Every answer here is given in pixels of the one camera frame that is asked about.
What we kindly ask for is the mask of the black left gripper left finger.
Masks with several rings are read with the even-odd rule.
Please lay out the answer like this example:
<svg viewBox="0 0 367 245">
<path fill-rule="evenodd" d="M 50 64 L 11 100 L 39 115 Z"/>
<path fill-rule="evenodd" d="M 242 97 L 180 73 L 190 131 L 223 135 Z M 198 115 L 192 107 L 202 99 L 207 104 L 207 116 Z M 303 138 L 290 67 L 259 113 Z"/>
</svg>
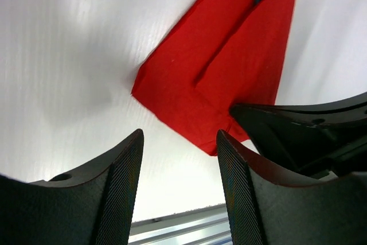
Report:
<svg viewBox="0 0 367 245">
<path fill-rule="evenodd" d="M 143 145 L 138 129 L 49 181 L 2 176 L 1 243 L 127 244 Z"/>
</svg>

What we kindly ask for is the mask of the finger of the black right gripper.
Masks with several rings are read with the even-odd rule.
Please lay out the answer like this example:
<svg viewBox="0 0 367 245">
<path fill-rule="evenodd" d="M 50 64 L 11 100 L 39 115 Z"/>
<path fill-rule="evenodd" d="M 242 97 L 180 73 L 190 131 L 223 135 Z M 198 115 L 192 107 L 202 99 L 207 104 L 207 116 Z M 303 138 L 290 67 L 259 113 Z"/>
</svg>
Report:
<svg viewBox="0 0 367 245">
<path fill-rule="evenodd" d="M 306 106 L 235 104 L 259 154 L 304 176 L 366 171 L 366 93 Z"/>
</svg>

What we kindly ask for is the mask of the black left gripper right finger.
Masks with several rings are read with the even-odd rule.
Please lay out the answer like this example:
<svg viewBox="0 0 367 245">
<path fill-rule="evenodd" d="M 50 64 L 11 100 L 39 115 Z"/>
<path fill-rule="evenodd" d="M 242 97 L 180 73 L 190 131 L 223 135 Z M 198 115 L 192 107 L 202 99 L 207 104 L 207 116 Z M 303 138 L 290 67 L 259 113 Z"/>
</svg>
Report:
<svg viewBox="0 0 367 245">
<path fill-rule="evenodd" d="M 321 181 L 262 157 L 223 130 L 216 145 L 234 244 L 366 243 L 366 173 Z"/>
</svg>

